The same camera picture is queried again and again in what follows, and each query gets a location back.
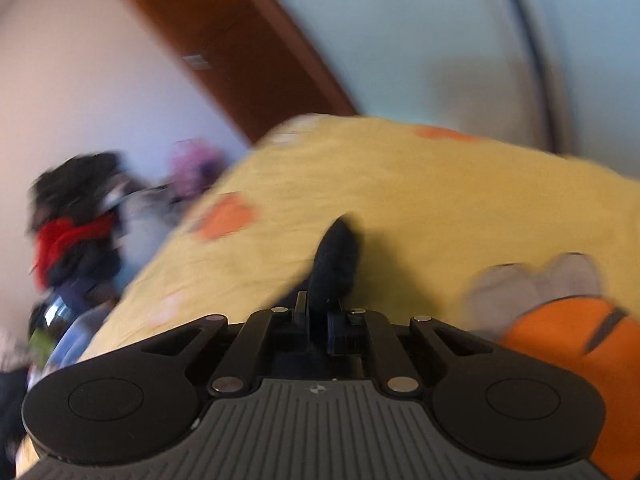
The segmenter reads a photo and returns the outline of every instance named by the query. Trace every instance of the brown wooden door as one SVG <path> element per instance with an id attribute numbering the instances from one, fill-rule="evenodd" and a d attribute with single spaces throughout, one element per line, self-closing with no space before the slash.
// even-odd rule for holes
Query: brown wooden door
<path id="1" fill-rule="evenodd" d="M 135 0 L 253 142 L 308 112 L 353 105 L 276 0 Z"/>

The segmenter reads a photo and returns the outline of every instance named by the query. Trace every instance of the light blue wall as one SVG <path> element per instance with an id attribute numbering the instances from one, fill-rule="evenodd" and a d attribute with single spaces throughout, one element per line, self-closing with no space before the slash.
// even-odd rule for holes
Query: light blue wall
<path id="1" fill-rule="evenodd" d="M 535 0 L 577 153 L 640 177 L 640 0 Z"/>
<path id="2" fill-rule="evenodd" d="M 500 0 L 281 0 L 364 114 L 541 145 Z"/>

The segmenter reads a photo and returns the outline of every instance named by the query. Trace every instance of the red cloth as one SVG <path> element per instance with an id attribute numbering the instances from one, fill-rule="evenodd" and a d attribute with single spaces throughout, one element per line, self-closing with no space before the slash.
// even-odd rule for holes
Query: red cloth
<path id="1" fill-rule="evenodd" d="M 38 252 L 35 262 L 36 284 L 41 290 L 49 287 L 47 271 L 65 251 L 80 240 L 108 238 L 113 228 L 114 215 L 98 216 L 93 222 L 75 227 L 71 218 L 57 218 L 44 224 L 38 231 Z"/>

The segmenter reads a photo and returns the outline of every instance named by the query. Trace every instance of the yellow blanket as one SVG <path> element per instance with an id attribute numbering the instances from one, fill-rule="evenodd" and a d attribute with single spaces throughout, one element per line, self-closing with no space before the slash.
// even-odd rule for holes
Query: yellow blanket
<path id="1" fill-rule="evenodd" d="M 469 140 L 375 118 L 283 124 L 190 212 L 84 358 L 207 314 L 243 322 L 308 273 L 343 214 L 364 236 L 351 306 L 394 323 L 428 314 L 472 329 L 461 299 L 478 272 L 574 251 L 599 264 L 610 297 L 640 312 L 640 184 L 583 160 Z"/>

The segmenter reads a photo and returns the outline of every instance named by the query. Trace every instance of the ribbed surface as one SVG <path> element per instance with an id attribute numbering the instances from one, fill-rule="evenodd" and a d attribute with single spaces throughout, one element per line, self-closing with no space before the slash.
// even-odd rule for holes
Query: ribbed surface
<path id="1" fill-rule="evenodd" d="M 127 466 L 89 468 L 47 458 L 24 478 L 602 480 L 604 477 L 587 462 L 532 472 L 480 462 L 445 440 L 419 404 L 387 399 L 369 381 L 265 380 L 251 396 L 214 402 L 187 439 L 152 459 Z"/>

